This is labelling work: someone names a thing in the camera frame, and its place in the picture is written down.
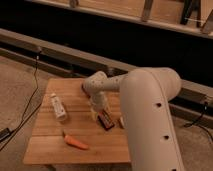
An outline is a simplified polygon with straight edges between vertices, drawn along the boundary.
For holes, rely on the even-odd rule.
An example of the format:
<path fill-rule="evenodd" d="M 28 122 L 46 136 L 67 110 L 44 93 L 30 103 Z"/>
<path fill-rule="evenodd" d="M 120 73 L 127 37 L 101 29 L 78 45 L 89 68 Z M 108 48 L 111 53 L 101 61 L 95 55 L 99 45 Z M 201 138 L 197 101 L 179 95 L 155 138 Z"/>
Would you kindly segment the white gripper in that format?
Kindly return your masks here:
<path fill-rule="evenodd" d="M 108 107 L 108 100 L 104 92 L 94 93 L 90 97 L 90 102 L 93 109 L 97 112 L 105 111 L 107 114 L 111 114 L 110 108 Z M 98 114 L 91 111 L 92 119 L 97 120 Z"/>

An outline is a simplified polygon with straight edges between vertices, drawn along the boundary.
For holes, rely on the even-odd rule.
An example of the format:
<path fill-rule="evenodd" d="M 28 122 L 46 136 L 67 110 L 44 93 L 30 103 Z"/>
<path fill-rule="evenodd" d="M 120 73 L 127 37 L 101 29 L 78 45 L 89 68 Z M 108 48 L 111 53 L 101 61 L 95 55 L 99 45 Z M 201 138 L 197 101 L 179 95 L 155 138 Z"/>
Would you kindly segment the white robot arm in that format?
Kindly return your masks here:
<path fill-rule="evenodd" d="M 96 111 L 106 106 L 106 91 L 117 91 L 133 171 L 185 171 L 168 102 L 181 89 L 171 68 L 136 68 L 108 77 L 98 71 L 83 91 Z"/>

